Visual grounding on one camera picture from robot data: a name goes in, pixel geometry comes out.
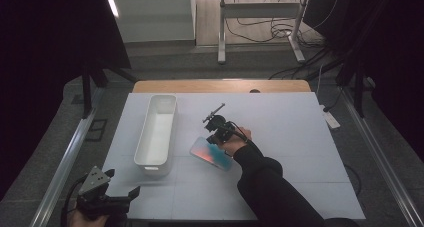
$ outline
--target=white table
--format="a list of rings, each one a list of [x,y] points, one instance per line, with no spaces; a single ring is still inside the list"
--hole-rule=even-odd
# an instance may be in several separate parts
[[[284,177],[323,218],[365,218],[314,93],[176,93],[173,167],[161,179],[143,175],[133,159],[152,95],[129,94],[103,166],[116,171],[110,196],[141,186],[129,218],[256,219],[236,188],[236,162],[225,172],[189,154],[197,137],[210,135],[202,120],[221,103],[226,106],[218,114],[251,129],[263,154],[282,164]]]

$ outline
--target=black sleeve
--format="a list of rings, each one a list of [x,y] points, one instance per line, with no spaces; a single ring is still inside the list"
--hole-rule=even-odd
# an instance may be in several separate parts
[[[282,174],[281,164],[245,146],[234,154],[243,173],[238,190],[263,226],[322,226],[323,218]]]

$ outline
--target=white wall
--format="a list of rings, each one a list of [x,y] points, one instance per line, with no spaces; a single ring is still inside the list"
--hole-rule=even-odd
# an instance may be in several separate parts
[[[124,43],[194,40],[194,0],[114,0]]]

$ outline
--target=white rectangular container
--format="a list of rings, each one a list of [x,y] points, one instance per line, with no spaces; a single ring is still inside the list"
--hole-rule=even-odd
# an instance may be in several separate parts
[[[164,176],[171,170],[176,117],[176,96],[154,95],[150,98],[134,155],[134,162],[146,175]]]

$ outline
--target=gray carpet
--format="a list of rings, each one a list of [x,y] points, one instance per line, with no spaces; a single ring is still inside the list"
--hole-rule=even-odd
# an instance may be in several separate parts
[[[158,51],[149,55],[137,55],[137,51],[135,51],[130,56],[133,69],[126,71],[142,79],[267,79],[277,71],[297,66],[291,51],[284,50],[287,48],[264,47],[263,49],[266,51],[261,48],[259,50],[240,48],[231,47],[227,54],[226,65],[217,64],[217,54],[209,49],[195,50],[195,53],[190,50],[190,53],[178,54],[164,54],[164,52]],[[316,50],[310,50],[305,55],[311,57],[315,52]],[[309,71],[317,70],[319,66],[319,64],[314,65]],[[301,77],[307,71],[305,70],[297,76]],[[89,171],[93,165],[102,166],[127,94],[132,90],[133,85],[124,78],[109,71],[106,73],[110,82],[95,116],[96,124],[93,126],[95,130],[87,134],[87,139],[69,175],[69,182],[65,184],[48,226],[59,225],[60,208],[72,182]],[[325,73],[321,78],[318,95],[321,104],[331,105],[338,96],[339,89],[333,81],[336,73],[337,70],[334,70]],[[317,90],[317,82],[318,80],[310,82],[314,91]],[[62,105],[49,130],[0,203],[1,226],[28,226],[30,224],[82,116],[81,93],[80,79],[71,81],[65,86]],[[423,163],[379,111],[369,92],[364,95],[364,112],[370,127],[382,143],[384,151],[414,200],[417,209],[423,213]],[[370,155],[357,126],[352,121],[343,99],[340,99],[331,113],[341,124],[339,130],[331,133],[341,158],[346,164],[354,189],[358,191],[358,199],[367,217],[367,220],[359,222],[360,226],[409,226]],[[133,226],[147,226],[147,223],[138,221],[134,222]]]

